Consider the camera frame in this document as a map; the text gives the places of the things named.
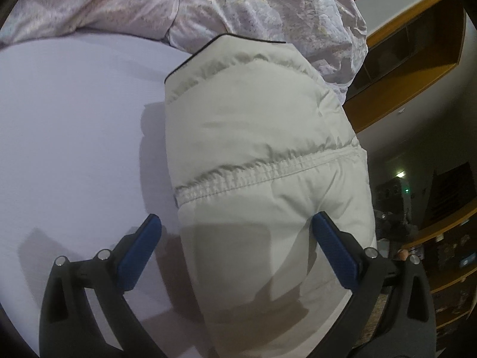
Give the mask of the person's right hand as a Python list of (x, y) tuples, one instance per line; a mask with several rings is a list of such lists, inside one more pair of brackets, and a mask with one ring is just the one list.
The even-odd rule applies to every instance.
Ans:
[(406, 261), (408, 257), (409, 257), (409, 252), (406, 249), (402, 249), (398, 251), (398, 253), (395, 256), (397, 260), (402, 260), (402, 261)]

